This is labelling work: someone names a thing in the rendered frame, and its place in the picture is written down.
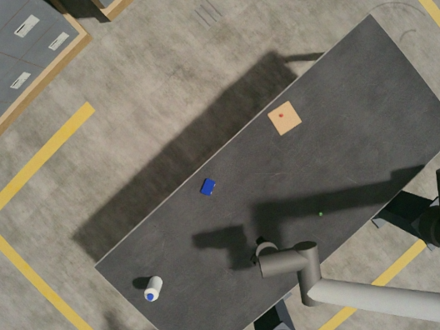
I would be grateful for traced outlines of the white bottle with blue cap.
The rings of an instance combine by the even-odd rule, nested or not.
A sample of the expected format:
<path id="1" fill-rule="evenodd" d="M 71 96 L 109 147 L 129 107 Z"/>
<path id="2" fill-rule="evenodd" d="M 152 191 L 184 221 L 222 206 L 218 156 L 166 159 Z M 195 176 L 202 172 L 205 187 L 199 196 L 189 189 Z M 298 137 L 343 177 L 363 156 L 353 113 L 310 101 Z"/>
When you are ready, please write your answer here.
<path id="1" fill-rule="evenodd" d="M 160 277 L 151 277 L 147 288 L 145 290 L 144 296 L 149 301 L 154 301 L 158 298 L 163 281 Z"/>

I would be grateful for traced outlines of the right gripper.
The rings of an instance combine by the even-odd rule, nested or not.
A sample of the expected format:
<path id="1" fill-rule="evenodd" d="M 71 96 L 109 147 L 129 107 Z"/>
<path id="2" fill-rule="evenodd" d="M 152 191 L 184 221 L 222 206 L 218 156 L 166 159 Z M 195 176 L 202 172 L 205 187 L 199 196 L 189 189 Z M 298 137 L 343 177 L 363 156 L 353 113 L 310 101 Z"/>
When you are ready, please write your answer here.
<path id="1" fill-rule="evenodd" d="M 255 243 L 257 243 L 257 244 L 255 244 L 255 245 L 258 246 L 258 248 L 257 248 L 257 251 L 252 255 L 252 257 L 251 257 L 250 260 L 251 260 L 251 262 L 254 264 L 254 266 L 258 266 L 259 263 L 258 263 L 258 259 L 257 259 L 256 254 L 258 255 L 259 252 L 260 252 L 263 248 L 265 248 L 265 247 L 274 247 L 274 248 L 276 248 L 276 246 L 275 246 L 273 243 L 271 243 L 271 242 L 269 242 L 268 240 L 266 240 L 263 236 L 260 236 L 260 237 L 256 240 Z"/>

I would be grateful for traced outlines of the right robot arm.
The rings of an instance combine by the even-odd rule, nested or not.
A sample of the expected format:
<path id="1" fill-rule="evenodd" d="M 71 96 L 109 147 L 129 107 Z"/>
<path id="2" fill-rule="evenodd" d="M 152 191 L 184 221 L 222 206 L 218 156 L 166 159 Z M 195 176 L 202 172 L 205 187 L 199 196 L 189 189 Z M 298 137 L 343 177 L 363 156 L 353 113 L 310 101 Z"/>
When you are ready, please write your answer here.
<path id="1" fill-rule="evenodd" d="M 418 229 L 425 241 L 440 248 L 440 168 L 436 170 L 436 178 L 439 205 L 430 207 L 422 214 Z M 302 304 L 305 306 L 331 303 L 440 322 L 440 292 L 322 278 L 315 242 L 299 242 L 280 251 L 275 247 L 265 247 L 259 254 L 262 279 L 297 272 Z"/>

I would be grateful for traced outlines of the beige flat mat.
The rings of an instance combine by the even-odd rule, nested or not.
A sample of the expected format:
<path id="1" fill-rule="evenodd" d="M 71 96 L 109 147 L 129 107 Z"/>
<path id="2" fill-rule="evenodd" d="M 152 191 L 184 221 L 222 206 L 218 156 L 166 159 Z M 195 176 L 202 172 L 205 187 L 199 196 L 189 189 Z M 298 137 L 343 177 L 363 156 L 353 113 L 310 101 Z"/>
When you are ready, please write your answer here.
<path id="1" fill-rule="evenodd" d="M 283 117 L 280 117 L 280 114 L 283 114 Z M 268 116 L 281 135 L 301 122 L 289 101 L 270 112 Z"/>

